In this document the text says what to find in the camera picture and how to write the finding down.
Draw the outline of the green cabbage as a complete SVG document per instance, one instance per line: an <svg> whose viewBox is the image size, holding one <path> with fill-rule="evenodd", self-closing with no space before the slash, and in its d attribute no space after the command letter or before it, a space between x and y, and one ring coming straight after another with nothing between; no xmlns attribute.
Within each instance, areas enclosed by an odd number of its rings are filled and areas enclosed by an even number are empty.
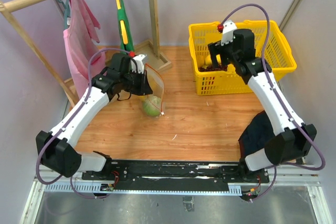
<svg viewBox="0 0 336 224"><path fill-rule="evenodd" d="M155 95L146 96L142 101L142 108L146 115L157 117L161 115L161 98Z"/></svg>

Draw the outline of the clear zip top bag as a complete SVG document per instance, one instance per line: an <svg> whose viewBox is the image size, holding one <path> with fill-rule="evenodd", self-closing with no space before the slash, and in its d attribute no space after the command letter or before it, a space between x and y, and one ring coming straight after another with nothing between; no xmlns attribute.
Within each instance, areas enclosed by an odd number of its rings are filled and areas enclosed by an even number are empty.
<svg viewBox="0 0 336 224"><path fill-rule="evenodd" d="M151 95L155 95L159 98L161 98L161 115L164 115L164 103L163 103L163 96L164 96L164 81L161 77L161 75L154 69L152 68L149 64L146 63L145 65L145 70L147 71L147 75L152 75L152 76L155 76L157 77L159 80L160 80L160 84L159 84L159 87L157 89L154 89L153 90L153 94Z"/></svg>

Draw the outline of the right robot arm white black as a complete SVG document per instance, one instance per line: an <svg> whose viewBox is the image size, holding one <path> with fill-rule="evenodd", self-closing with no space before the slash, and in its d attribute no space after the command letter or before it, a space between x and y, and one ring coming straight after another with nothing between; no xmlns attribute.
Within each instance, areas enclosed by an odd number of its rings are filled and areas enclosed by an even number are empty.
<svg viewBox="0 0 336 224"><path fill-rule="evenodd" d="M254 39L250 29L238 29L230 23L222 27L220 41L208 44L213 66L222 63L235 67L262 104L275 135L262 149L244 158L245 164L238 168L238 177L244 182L255 178L257 170L306 156L317 134L312 124L305 124L293 111L271 67L256 56Z"/></svg>

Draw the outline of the yellow bell pepper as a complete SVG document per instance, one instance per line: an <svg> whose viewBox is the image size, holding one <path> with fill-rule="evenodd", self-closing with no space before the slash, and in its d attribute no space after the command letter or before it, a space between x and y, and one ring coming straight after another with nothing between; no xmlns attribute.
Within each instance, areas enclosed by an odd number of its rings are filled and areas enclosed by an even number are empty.
<svg viewBox="0 0 336 224"><path fill-rule="evenodd" d="M147 79L148 79L149 86L152 90L157 89L159 87L160 80L157 77L148 75Z"/></svg>

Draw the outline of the dark red grapes bunch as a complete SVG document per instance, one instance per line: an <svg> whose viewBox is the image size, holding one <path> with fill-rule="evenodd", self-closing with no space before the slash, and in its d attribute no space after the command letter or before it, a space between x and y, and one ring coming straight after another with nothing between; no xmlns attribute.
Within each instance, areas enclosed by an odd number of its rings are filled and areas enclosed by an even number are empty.
<svg viewBox="0 0 336 224"><path fill-rule="evenodd" d="M199 72L211 72L211 71L227 71L228 66L227 65L219 65L217 68L213 67L212 65L203 65L200 67Z"/></svg>

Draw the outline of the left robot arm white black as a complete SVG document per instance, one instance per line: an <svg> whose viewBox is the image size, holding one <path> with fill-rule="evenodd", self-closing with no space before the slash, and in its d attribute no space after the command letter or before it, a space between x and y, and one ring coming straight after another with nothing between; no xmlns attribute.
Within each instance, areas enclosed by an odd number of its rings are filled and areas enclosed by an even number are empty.
<svg viewBox="0 0 336 224"><path fill-rule="evenodd" d="M147 61L147 55L115 53L110 65L90 78L83 97L69 114L49 132L40 131L36 136L37 176L40 165L67 178L76 172L94 172L102 180L112 175L110 156L100 152L80 154L75 146L97 113L113 99L120 99L121 91L138 96L153 93L148 82Z"/></svg>

